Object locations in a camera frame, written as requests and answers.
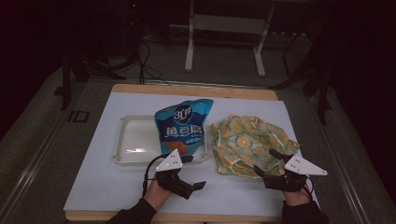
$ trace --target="yellow patterned wrapper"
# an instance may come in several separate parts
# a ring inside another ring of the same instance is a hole
[[[212,148],[218,173],[260,178],[253,165],[268,175],[283,175],[285,163],[269,154],[269,149],[292,155],[300,144],[289,139],[282,128],[255,116],[231,115],[211,125]]]

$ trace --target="blue snack bag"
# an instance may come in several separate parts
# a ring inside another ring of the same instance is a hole
[[[154,115],[162,154],[177,148],[180,156],[191,156],[205,144],[204,123],[213,100],[199,99],[168,106]]]

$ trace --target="black cable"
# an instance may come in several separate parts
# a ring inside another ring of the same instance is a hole
[[[125,69],[123,69],[122,71],[119,71],[119,72],[117,72],[117,74],[122,74],[122,73],[124,73],[124,72],[126,72],[126,71],[128,71],[128,70],[130,70],[130,69],[132,69],[133,67],[134,67],[134,65],[135,65],[135,63],[134,64],[131,64],[131,65],[129,65],[128,67],[126,67]]]
[[[129,65],[134,65],[134,61],[135,59],[132,58],[132,56],[127,57],[127,59],[122,62],[122,63],[116,63],[116,64],[111,64],[111,65],[107,65],[106,67],[113,70],[113,71],[117,71],[120,70],[122,68],[125,68]]]
[[[312,202],[313,201],[312,193],[314,192],[314,181],[312,181],[312,179],[309,176],[307,176],[306,178],[308,178],[309,181],[311,181],[312,189],[311,191],[309,191],[309,189],[306,186],[303,186],[303,189],[309,194],[309,199]]]
[[[157,72],[159,75],[158,75],[158,76],[152,75],[152,74],[148,71],[148,69],[153,70],[154,72]],[[160,71],[158,71],[157,69],[151,68],[151,67],[149,67],[149,66],[146,65],[146,66],[145,66],[145,71],[146,71],[146,73],[149,74],[153,79],[160,80],[160,81],[162,81],[163,83],[167,84],[168,86],[171,86],[171,84],[170,84],[169,82],[167,82],[165,79],[161,78],[161,76],[163,75],[163,73],[160,72]]]
[[[308,193],[309,201],[312,202],[313,201],[313,197],[312,197],[311,192],[309,192],[309,189],[306,186],[303,186],[303,189],[306,191],[306,193]]]
[[[146,46],[146,47],[148,48],[148,55],[146,56],[145,61],[142,62],[140,56],[138,57],[138,61],[139,61],[139,64],[140,64],[139,83],[142,84],[142,85],[144,85],[144,84],[145,84],[145,74],[144,74],[144,71],[145,71],[146,62],[148,61],[149,55],[150,55],[150,53],[151,53],[151,49],[150,49],[149,45],[146,44],[145,42],[142,41],[141,44],[144,45],[144,46]]]
[[[148,168],[146,169],[146,172],[145,172],[145,178],[144,178],[144,180],[143,180],[143,193],[142,193],[142,198],[145,196],[145,194],[146,194],[146,192],[147,192],[147,190],[148,190],[148,185],[149,185],[149,168],[151,167],[151,165],[152,165],[155,161],[159,160],[160,158],[166,158],[168,155],[169,155],[169,154],[165,154],[165,155],[158,156],[158,157],[154,158],[154,159],[148,164]]]

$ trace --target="floor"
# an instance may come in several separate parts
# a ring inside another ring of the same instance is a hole
[[[147,83],[155,84],[193,84],[193,85],[217,85],[217,86],[234,86],[239,88],[260,88],[265,89],[268,86],[275,85],[288,77],[286,73],[285,64],[282,61],[282,53],[285,47],[288,45],[290,39],[283,35],[270,35],[265,42],[264,52],[262,57],[264,60],[264,66],[267,71],[266,77],[258,77],[255,68],[252,46],[255,43],[254,37],[246,36],[247,40],[251,39],[251,42],[246,41],[245,44],[239,44],[237,41],[226,39],[213,42],[212,39],[208,40],[205,38],[208,35],[213,34],[197,34],[197,42],[195,46],[194,54],[194,65],[190,73],[184,71],[185,53],[187,52],[186,47],[186,30],[185,28],[176,27],[173,32],[173,40],[165,42],[156,35],[150,35],[145,37],[147,47],[143,46],[141,49],[141,57],[148,57],[145,67],[145,78]],[[294,69],[309,49],[309,41],[303,36],[300,37],[288,52],[287,57],[289,61],[290,69]],[[111,62],[117,63],[122,60],[120,57],[109,57]],[[53,174],[51,169],[56,167],[56,161],[61,161],[63,155],[61,152],[54,151],[55,146],[72,144],[73,141],[82,141],[85,144],[89,144],[86,139],[90,137],[90,134],[94,132],[94,125],[90,127],[72,127],[62,129],[70,115],[71,110],[79,108],[83,109],[85,105],[97,104],[98,111],[96,111],[97,118],[100,118],[100,108],[103,106],[104,98],[106,98],[106,91],[111,87],[110,84],[119,82],[109,77],[103,76],[102,74],[90,70],[91,78],[88,83],[80,83],[75,80],[72,83],[73,96],[72,102],[68,107],[68,110],[61,111],[62,98],[60,96],[53,95],[55,89],[62,86],[62,68],[57,70],[44,82],[39,92],[32,99],[30,104],[26,107],[20,118],[11,127],[8,133],[1,139],[0,142],[0,202],[5,204],[6,199],[10,192],[17,187],[16,183],[23,175],[25,178],[28,176],[33,179],[23,179],[27,181],[27,186],[22,188],[21,197],[13,196],[13,200],[16,203],[10,206],[12,219],[10,223],[43,223],[43,217],[47,217],[46,221],[50,223],[63,223],[64,212],[62,207],[64,200],[67,197],[70,186],[58,186],[63,187],[62,190],[54,189],[51,191],[49,188],[45,188],[44,185],[51,186],[55,181],[62,181],[67,179],[73,183],[74,174],[78,171],[78,163],[83,159],[84,147],[77,148],[76,154],[73,156],[76,159],[68,165],[67,163],[59,163],[62,166],[62,172],[59,174]],[[117,73],[120,76],[127,77],[123,82],[126,83],[138,83],[140,67],[138,64],[123,68]],[[305,80],[295,83],[285,89],[285,94],[296,94],[302,95],[302,86],[305,84]],[[332,139],[338,139],[336,145],[342,148],[350,148],[348,153],[353,153],[354,148],[361,150],[363,148],[361,141],[354,130],[353,126],[345,114],[343,108],[339,105],[336,94],[333,89],[330,90],[331,105],[333,111],[328,111],[329,125],[326,128],[328,134]],[[81,132],[81,139],[68,139],[67,132],[78,133]],[[348,133],[348,138],[343,138],[340,134]],[[358,214],[348,214],[344,217],[334,216],[334,220],[351,220],[353,223],[354,219],[357,220],[359,215],[364,214],[370,220],[370,223],[391,223],[396,220],[394,214],[394,204],[389,199],[388,194],[380,184],[380,180],[377,178],[374,169],[367,160],[365,153],[361,153],[361,160],[353,159],[353,163],[356,166],[348,171],[349,173],[356,172],[355,176],[352,176],[348,181],[355,183],[354,186],[356,192],[361,196],[361,201],[364,206],[372,208],[370,203],[382,203],[376,209],[366,210],[365,212],[358,211]],[[348,167],[352,164],[345,161],[344,164]],[[31,161],[41,161],[41,165],[35,167]],[[373,175],[372,178],[364,177],[360,167],[365,167],[366,174]],[[27,171],[35,171],[33,174],[26,174]],[[365,178],[373,179],[375,182],[371,186],[362,186],[358,183],[364,182]],[[43,195],[58,195],[59,198],[55,199],[57,202],[52,202],[53,208],[48,208],[44,204],[46,198]],[[326,208],[329,212],[337,210],[337,208]],[[383,209],[382,215],[380,215],[377,209]]]

